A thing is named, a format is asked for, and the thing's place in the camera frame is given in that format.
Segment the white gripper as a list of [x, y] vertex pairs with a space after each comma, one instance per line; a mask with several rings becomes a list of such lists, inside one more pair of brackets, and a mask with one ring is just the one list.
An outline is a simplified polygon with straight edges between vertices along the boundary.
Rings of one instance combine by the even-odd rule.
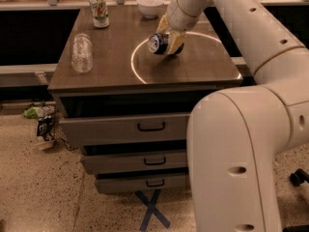
[[204, 4], [199, 0], [172, 0], [167, 7], [166, 14], [161, 18], [156, 32], [169, 32], [167, 53], [175, 54], [184, 43], [186, 33], [199, 20]]

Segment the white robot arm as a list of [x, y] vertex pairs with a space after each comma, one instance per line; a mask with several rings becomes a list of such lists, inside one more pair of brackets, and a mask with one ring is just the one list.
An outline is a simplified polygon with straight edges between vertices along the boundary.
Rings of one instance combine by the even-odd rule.
[[308, 50], [257, 0], [172, 0], [159, 23], [170, 50], [217, 8], [255, 83], [193, 108], [187, 161], [197, 232], [282, 232], [273, 160], [308, 140]]

